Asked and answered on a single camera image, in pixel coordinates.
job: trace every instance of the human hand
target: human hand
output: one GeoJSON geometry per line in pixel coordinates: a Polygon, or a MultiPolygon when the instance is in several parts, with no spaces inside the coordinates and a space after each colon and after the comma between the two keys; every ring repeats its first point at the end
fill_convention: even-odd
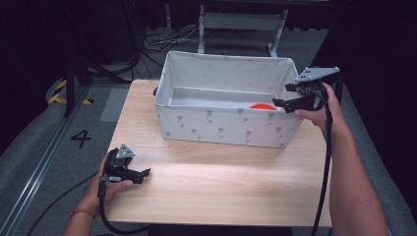
{"type": "MultiPolygon", "coordinates": [[[[106,160],[106,156],[101,160],[100,166],[98,168],[97,174],[92,178],[91,183],[89,184],[89,189],[87,190],[84,197],[80,200],[77,208],[78,209],[89,209],[96,213],[99,213],[99,198],[97,197],[98,192],[98,183],[99,178],[101,177],[103,166],[106,160]]],[[[124,190],[133,186],[131,180],[124,180],[117,183],[111,183],[106,181],[106,193],[104,197],[104,203],[108,204],[113,196],[124,190]]]]}
{"type": "MultiPolygon", "coordinates": [[[[331,116],[333,118],[332,130],[337,130],[339,127],[347,127],[343,111],[341,110],[340,103],[335,96],[333,89],[325,83],[323,83],[323,86],[328,91],[328,108],[330,109],[331,116]]],[[[326,131],[327,116],[324,106],[317,111],[295,110],[294,115],[311,120],[313,124],[322,129],[322,131],[326,131]]]]}

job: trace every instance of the plastic bin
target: plastic bin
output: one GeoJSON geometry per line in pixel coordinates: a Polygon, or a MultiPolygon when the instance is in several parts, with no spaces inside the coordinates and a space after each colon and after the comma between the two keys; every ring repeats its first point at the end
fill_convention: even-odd
{"type": "Polygon", "coordinates": [[[285,148],[302,119],[282,108],[254,109],[297,77],[289,58],[242,57],[171,51],[155,104],[165,139],[285,148]]]}

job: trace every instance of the wooden table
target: wooden table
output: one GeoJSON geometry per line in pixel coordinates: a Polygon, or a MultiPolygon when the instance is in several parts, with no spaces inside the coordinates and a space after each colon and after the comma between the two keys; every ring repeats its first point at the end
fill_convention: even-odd
{"type": "MultiPolygon", "coordinates": [[[[312,226],[326,143],[304,121],[286,148],[165,140],[152,91],[134,81],[109,149],[126,144],[130,169],[151,168],[144,184],[116,195],[109,220],[125,222],[312,226]]],[[[328,195],[321,226],[331,226],[328,195]]]]}

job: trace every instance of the gray carpet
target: gray carpet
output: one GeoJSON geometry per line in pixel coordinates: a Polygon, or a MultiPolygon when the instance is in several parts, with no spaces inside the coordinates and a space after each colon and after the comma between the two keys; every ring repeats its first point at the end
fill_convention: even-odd
{"type": "MultiPolygon", "coordinates": [[[[164,31],[167,31],[167,29],[159,29],[149,33],[164,31]]],[[[326,30],[286,30],[282,34],[278,45],[278,56],[292,58],[298,71],[301,72],[304,67],[309,66],[326,34],[326,30]]],[[[270,35],[263,32],[244,36],[224,31],[213,32],[207,39],[206,53],[268,56],[266,42],[268,42],[269,37],[270,35]]],[[[197,43],[190,41],[172,49],[197,52],[197,43]]],[[[165,55],[166,53],[159,52],[149,56],[159,64],[163,64],[165,55]]],[[[144,62],[141,61],[137,66],[138,71],[133,71],[134,79],[151,78],[158,80],[161,67],[147,57],[142,58],[144,62]]],[[[131,80],[132,74],[128,72],[122,74],[121,77],[131,80]]],[[[66,190],[96,171],[101,158],[107,151],[127,91],[128,86],[115,85],[106,78],[94,80],[94,84],[86,97],[94,100],[93,105],[82,105],[78,110],[63,138],[63,142],[57,149],[57,154],[54,156],[45,178],[17,227],[15,235],[26,235],[34,221],[49,204],[66,190]],[[91,140],[85,141],[83,147],[80,148],[80,141],[72,141],[71,138],[82,130],[89,131],[88,137],[91,137],[91,140]]],[[[417,227],[410,210],[389,178],[347,89],[343,92],[342,107],[357,139],[367,171],[383,202],[391,235],[417,235],[417,227]]],[[[8,212],[12,210],[24,185],[59,126],[64,112],[64,104],[50,104],[48,109],[22,131],[1,156],[0,208],[2,214],[0,214],[0,222],[4,222],[8,212]]],[[[32,235],[62,234],[69,219],[68,211],[77,205],[87,185],[88,183],[82,185],[58,202],[38,223],[32,235]]],[[[117,223],[116,225],[125,230],[140,226],[126,223],[117,223]]],[[[295,236],[304,236],[310,235],[310,230],[310,227],[295,227],[292,232],[295,236]]],[[[93,235],[106,233],[110,233],[110,231],[100,221],[94,223],[93,235]]],[[[328,235],[328,229],[320,229],[318,235],[328,235]]]]}

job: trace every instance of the black cable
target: black cable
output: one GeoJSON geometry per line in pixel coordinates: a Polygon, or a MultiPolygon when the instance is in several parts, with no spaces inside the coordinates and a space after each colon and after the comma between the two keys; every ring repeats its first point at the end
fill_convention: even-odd
{"type": "Polygon", "coordinates": [[[101,220],[103,221],[104,225],[111,230],[113,233],[117,233],[120,235],[131,235],[131,234],[136,234],[136,233],[140,233],[140,232],[144,232],[146,230],[149,230],[149,226],[140,228],[140,229],[136,229],[136,230],[131,230],[131,231],[124,231],[124,230],[120,230],[117,229],[115,227],[113,227],[110,222],[108,222],[107,217],[105,216],[105,212],[104,212],[104,196],[101,196],[100,198],[100,215],[101,215],[101,220]]]}
{"type": "Polygon", "coordinates": [[[144,59],[142,59],[141,58],[141,61],[143,61],[144,62],[144,64],[145,64],[145,67],[147,68],[147,72],[148,72],[148,80],[150,80],[150,77],[151,77],[151,75],[152,75],[152,73],[150,72],[150,70],[149,70],[149,68],[148,68],[148,64],[144,61],[144,59]]]}
{"type": "MultiPolygon", "coordinates": [[[[138,65],[138,62],[139,62],[139,60],[134,60],[131,64],[128,64],[128,66],[126,66],[125,68],[114,70],[114,71],[109,71],[109,72],[114,74],[114,75],[119,75],[119,74],[125,73],[125,72],[130,71],[131,69],[133,69],[134,66],[138,65]]],[[[89,71],[89,73],[92,74],[93,76],[105,76],[102,73],[99,73],[97,71],[89,71]]]]}
{"type": "Polygon", "coordinates": [[[136,72],[138,73],[138,75],[141,77],[141,79],[143,80],[143,79],[144,79],[144,77],[141,75],[141,73],[139,73],[138,68],[136,68],[136,66],[135,66],[135,70],[136,70],[136,72]]]}
{"type": "Polygon", "coordinates": [[[85,40],[85,39],[84,39],[84,37],[83,37],[83,34],[80,32],[80,29],[77,27],[76,21],[74,20],[73,15],[71,14],[70,10],[68,9],[68,6],[67,6],[67,4],[65,3],[65,0],[62,0],[61,2],[62,2],[62,4],[63,4],[63,6],[64,6],[65,12],[67,13],[68,17],[69,17],[69,18],[70,18],[70,20],[71,20],[71,23],[73,24],[73,26],[74,26],[74,28],[76,29],[76,31],[77,31],[77,33],[78,33],[78,35],[79,35],[79,37],[80,37],[81,41],[83,42],[83,44],[84,44],[84,46],[85,46],[85,48],[86,48],[87,52],[89,53],[89,56],[91,56],[92,60],[97,61],[97,60],[94,58],[94,56],[92,55],[91,51],[89,50],[89,46],[87,45],[87,42],[86,42],[86,40],[85,40]]]}
{"type": "Polygon", "coordinates": [[[132,26],[131,26],[131,23],[129,21],[125,1],[120,1],[120,4],[122,5],[123,16],[125,17],[125,22],[126,22],[126,25],[127,25],[127,28],[128,28],[128,33],[129,33],[129,36],[130,36],[130,39],[131,39],[132,47],[133,47],[133,50],[135,51],[135,54],[136,54],[136,53],[138,53],[138,47],[137,47],[136,41],[133,37],[132,26]]]}
{"type": "MultiPolygon", "coordinates": [[[[183,35],[188,35],[193,30],[187,30],[187,31],[180,31],[180,30],[178,30],[178,33],[183,33],[183,35]]],[[[150,43],[159,42],[159,41],[165,41],[170,35],[172,35],[172,31],[170,31],[170,32],[160,32],[160,33],[148,34],[145,37],[144,41],[150,40],[150,39],[147,39],[148,37],[155,37],[155,36],[157,36],[157,39],[150,40],[150,43]],[[161,39],[161,35],[162,34],[168,34],[168,36],[164,40],[162,40],[161,39]]]]}
{"type": "Polygon", "coordinates": [[[107,69],[105,69],[104,67],[96,64],[94,61],[90,60],[87,57],[78,56],[78,58],[81,59],[81,61],[83,61],[84,63],[86,63],[89,66],[91,66],[96,71],[98,71],[100,74],[108,77],[110,80],[112,80],[112,81],[114,81],[116,83],[119,83],[119,84],[129,84],[129,83],[131,83],[130,81],[123,80],[122,78],[120,78],[120,77],[112,74],[107,69]]]}
{"type": "Polygon", "coordinates": [[[29,233],[27,234],[28,236],[31,235],[31,233],[33,232],[34,228],[37,226],[37,224],[40,222],[40,220],[43,218],[43,216],[56,204],[58,203],[58,201],[60,201],[62,198],[64,198],[66,195],[68,195],[71,191],[75,190],[76,188],[80,187],[82,184],[86,183],[89,179],[91,179],[92,177],[94,177],[97,174],[97,172],[91,174],[89,177],[87,177],[85,180],[83,180],[82,182],[78,183],[77,185],[75,185],[74,187],[72,187],[71,189],[67,190],[64,194],[62,194],[61,196],[58,197],[58,199],[56,199],[52,204],[50,204],[44,211],[43,213],[37,218],[37,220],[34,222],[34,224],[31,226],[29,233]]]}
{"type": "Polygon", "coordinates": [[[322,215],[323,204],[325,203],[326,190],[328,188],[328,172],[330,168],[330,157],[331,157],[331,124],[333,123],[333,118],[331,116],[330,109],[328,108],[328,101],[324,99],[319,93],[316,93],[316,95],[322,100],[326,108],[327,145],[326,145],[326,160],[325,160],[325,170],[323,173],[322,191],[320,193],[319,205],[317,208],[316,218],[315,218],[315,222],[314,222],[312,233],[311,233],[312,236],[316,235],[317,230],[319,228],[319,222],[320,222],[320,217],[322,215]]]}
{"type": "Polygon", "coordinates": [[[140,229],[136,229],[136,230],[131,230],[131,231],[124,231],[124,230],[120,230],[117,229],[115,227],[113,227],[110,222],[108,222],[107,217],[105,216],[105,211],[104,211],[104,197],[105,197],[105,189],[106,189],[106,185],[105,182],[108,180],[105,177],[105,168],[106,168],[106,164],[107,164],[107,159],[110,155],[115,154],[114,152],[117,152],[118,149],[113,149],[111,150],[107,156],[105,157],[105,161],[104,161],[104,166],[103,166],[103,170],[101,171],[101,177],[99,178],[99,182],[98,182],[98,192],[97,192],[97,196],[99,199],[99,207],[100,207],[100,216],[101,216],[101,220],[103,221],[104,225],[113,233],[117,233],[120,235],[131,235],[131,234],[136,234],[136,233],[140,233],[143,231],[146,231],[149,229],[149,226],[147,227],[143,227],[140,229]]]}
{"type": "Polygon", "coordinates": [[[150,61],[152,61],[152,62],[156,63],[156,65],[158,65],[158,66],[160,66],[160,67],[162,67],[162,68],[163,68],[163,66],[162,66],[159,62],[157,62],[157,61],[153,60],[151,57],[149,57],[149,55],[148,55],[146,52],[144,52],[144,51],[143,51],[143,53],[144,53],[144,55],[145,55],[146,57],[148,57],[148,59],[149,59],[150,61]]]}
{"type": "Polygon", "coordinates": [[[177,31],[176,35],[174,37],[171,37],[171,34],[167,37],[165,37],[164,39],[161,39],[160,37],[158,38],[158,40],[150,40],[149,43],[145,44],[145,41],[147,41],[148,39],[144,40],[144,44],[142,47],[142,52],[144,54],[146,54],[147,56],[149,56],[149,54],[156,54],[156,53],[160,53],[160,52],[167,52],[169,50],[171,50],[173,47],[177,46],[177,45],[183,45],[185,43],[188,43],[190,41],[192,41],[192,38],[197,34],[197,29],[195,28],[193,30],[184,32],[184,34],[180,34],[180,31],[177,31]],[[147,46],[154,46],[154,45],[159,45],[159,48],[157,49],[153,49],[153,48],[147,48],[147,46]]]}

